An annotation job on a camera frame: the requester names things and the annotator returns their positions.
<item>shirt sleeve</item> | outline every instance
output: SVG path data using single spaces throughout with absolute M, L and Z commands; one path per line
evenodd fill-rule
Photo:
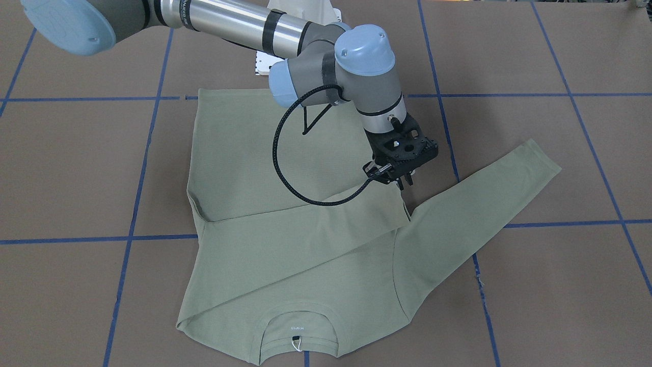
M 428 294 L 561 171 L 534 140 L 418 206 L 398 230 L 394 284 L 411 319 Z

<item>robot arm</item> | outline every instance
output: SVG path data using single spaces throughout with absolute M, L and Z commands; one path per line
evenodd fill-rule
M 406 112 L 387 34 L 376 25 L 351 29 L 315 24 L 238 0 L 21 0 L 34 26 L 73 54 L 107 50 L 153 25 L 186 27 L 283 60 L 270 70 L 278 104 L 289 107 L 351 101 L 358 110 L 373 161 L 367 176 L 402 188 L 411 173 L 433 159 L 437 143 Z M 339 86 L 306 96 L 313 89 Z

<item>black wire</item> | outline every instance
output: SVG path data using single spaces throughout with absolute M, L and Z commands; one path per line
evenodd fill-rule
M 293 193 L 294 196 L 298 197 L 299 199 L 313 205 L 319 205 L 319 206 L 336 206 L 336 205 L 341 205 L 344 204 L 345 202 L 351 201 L 353 198 L 356 196 L 360 195 L 360 193 L 363 192 L 363 190 L 373 181 L 373 178 L 368 178 L 360 188 L 353 194 L 351 194 L 349 197 L 338 200 L 338 201 L 316 201 L 312 199 L 308 199 L 307 197 L 301 195 L 292 185 L 289 184 L 285 176 L 283 175 L 283 172 L 281 172 L 281 168 L 278 166 L 278 139 L 280 138 L 281 135 L 281 130 L 283 129 L 283 125 L 285 125 L 285 122 L 288 120 L 289 115 L 303 102 L 305 101 L 308 97 L 315 93 L 319 93 L 320 91 L 324 91 L 326 89 L 337 89 L 337 92 L 340 95 L 340 98 L 342 98 L 342 87 L 336 85 L 336 84 L 327 84 L 325 86 L 320 86 L 317 87 L 308 93 L 302 95 L 297 99 L 286 111 L 286 113 L 281 117 L 281 120 L 278 122 L 278 127 L 276 128 L 276 133 L 274 134 L 274 142 L 272 143 L 272 162 L 274 163 L 274 169 L 276 170 L 276 174 L 278 175 L 278 178 L 280 178 L 281 182 L 287 187 L 289 192 Z M 326 108 L 321 111 L 319 116 L 313 121 L 313 123 L 310 125 L 309 128 L 305 127 L 304 129 L 304 135 L 309 131 L 315 123 L 317 123 L 317 120 L 319 120 L 330 108 L 330 105 L 327 106 Z M 304 109 L 304 117 L 306 118 L 306 123 L 307 123 L 307 111 Z

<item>tiled floor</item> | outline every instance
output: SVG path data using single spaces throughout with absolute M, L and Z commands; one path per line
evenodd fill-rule
M 340 359 L 264 365 L 649 366 L 645 10 L 333 4 L 351 25 L 387 30 L 408 110 L 441 144 L 404 192 L 409 207 L 530 137 L 563 171 L 410 326 Z M 198 247 L 185 197 L 192 96 L 265 88 L 253 51 L 159 27 L 76 57 L 33 33 L 17 0 L 2 8 L 0 365 L 247 365 L 175 321 Z

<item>green t-shirt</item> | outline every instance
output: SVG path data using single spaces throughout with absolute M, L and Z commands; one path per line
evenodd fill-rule
M 339 357 L 406 326 L 561 170 L 530 140 L 412 217 L 397 186 L 377 182 L 340 206 L 306 205 L 271 161 L 283 113 L 266 89 L 200 90 L 188 180 L 200 249 L 177 328 L 256 365 L 294 350 Z M 302 120 L 286 123 L 281 169 L 307 197 L 347 197 L 371 156 L 355 107 L 306 136 Z

